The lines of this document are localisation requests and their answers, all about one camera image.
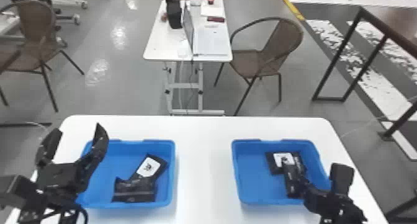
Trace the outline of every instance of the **blue tray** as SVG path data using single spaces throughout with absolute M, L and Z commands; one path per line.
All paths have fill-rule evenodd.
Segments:
M 91 148 L 91 141 L 82 152 Z M 168 162 L 165 171 L 156 181 L 155 202 L 111 202 L 116 177 L 128 179 L 144 160 L 146 154 L 158 156 Z M 88 188 L 80 194 L 77 203 L 85 208 L 138 208 L 162 207 L 171 203 L 175 169 L 175 144 L 167 140 L 121 141 L 110 140 L 107 154 L 90 178 Z
M 265 153 L 300 152 L 307 178 L 319 189 L 330 189 L 330 180 L 321 165 L 314 144 L 306 140 L 235 140 L 231 144 L 239 199 L 246 204 L 299 205 L 301 199 L 287 197 L 283 175 L 272 175 Z

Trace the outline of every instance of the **white laptop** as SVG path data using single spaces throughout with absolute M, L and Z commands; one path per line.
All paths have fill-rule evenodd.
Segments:
M 229 38 L 226 24 L 207 24 L 194 27 L 191 13 L 184 8 L 182 26 L 194 56 L 212 55 L 227 56 Z

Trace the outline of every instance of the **wicker chair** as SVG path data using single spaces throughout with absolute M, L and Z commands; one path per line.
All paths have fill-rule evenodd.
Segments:
M 262 50 L 232 50 L 233 60 L 230 62 L 230 65 L 249 85 L 235 111 L 234 116 L 238 114 L 256 78 L 261 79 L 264 76 L 278 75 L 279 102 L 282 99 L 282 83 L 279 69 L 287 59 L 288 55 L 301 44 L 303 31 L 300 26 L 292 20 L 281 17 L 266 17 L 258 19 L 235 30 L 230 37 L 230 44 L 233 43 L 233 38 L 238 32 L 241 32 L 242 30 L 260 22 L 272 20 L 279 22 Z M 224 65 L 225 64 L 222 63 L 220 69 L 218 70 L 214 86 L 217 85 Z
M 45 71 L 45 67 L 52 70 L 47 62 L 58 53 L 62 53 L 82 75 L 84 72 L 56 41 L 55 13 L 48 4 L 40 1 L 19 1 L 4 6 L 0 12 L 12 7 L 17 8 L 25 43 L 19 47 L 20 56 L 6 68 L 6 71 L 41 74 L 45 80 L 53 108 L 55 112 L 58 112 L 58 106 Z

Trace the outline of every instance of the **shiny floor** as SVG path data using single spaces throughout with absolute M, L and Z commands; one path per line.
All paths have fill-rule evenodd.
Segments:
M 82 24 L 62 23 L 59 32 L 69 43 L 66 51 L 86 75 L 81 76 L 59 55 L 51 61 L 50 79 L 60 109 L 54 113 L 41 76 L 2 74 L 0 83 L 10 106 L 0 107 L 1 122 L 51 121 L 54 127 L 59 127 L 63 119 L 75 114 L 168 114 L 163 94 L 163 65 L 142 58 L 161 0 L 88 1 L 87 10 L 62 7 L 65 14 L 81 14 Z M 261 17 L 281 16 L 296 20 L 281 0 L 224 1 L 230 33 Z M 0 0 L 0 4 L 7 4 L 7 1 Z M 253 27 L 236 38 L 234 48 L 259 48 L 271 30 L 271 24 Z M 259 37 L 264 37 L 265 41 L 259 41 Z M 277 103 L 277 78 L 264 78 L 255 84 L 240 116 L 328 119 L 343 136 L 346 149 L 386 212 L 414 195 L 415 163 L 409 162 L 396 144 L 379 138 L 377 131 L 383 128 L 376 122 L 369 123 L 374 116 L 356 93 L 343 104 L 311 102 L 313 91 L 328 64 L 328 57 L 305 31 L 302 44 L 281 68 L 282 102 Z M 227 65 L 218 86 L 213 87 L 218 67 L 218 63 L 205 65 L 204 107 L 223 109 L 231 115 L 246 83 Z M 189 73 L 188 67 L 183 81 L 190 77 Z M 347 86 L 344 78 L 335 71 L 323 94 L 341 95 Z M 189 99 L 191 95 L 190 92 L 182 93 L 183 106 L 196 107 L 195 95 Z M 174 105 L 178 106 L 178 98 L 174 100 Z M 0 173 L 30 176 L 39 138 L 44 134 L 37 127 L 0 128 Z M 7 212 L 0 213 L 0 222 L 6 217 Z

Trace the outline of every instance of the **white card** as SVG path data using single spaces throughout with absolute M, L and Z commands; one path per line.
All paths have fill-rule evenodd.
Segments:
M 282 167 L 282 158 L 287 158 L 288 165 L 295 165 L 294 157 L 291 153 L 274 153 L 275 163 L 278 168 Z
M 147 157 L 136 170 L 136 173 L 143 177 L 151 177 L 157 172 L 160 166 L 161 163 Z

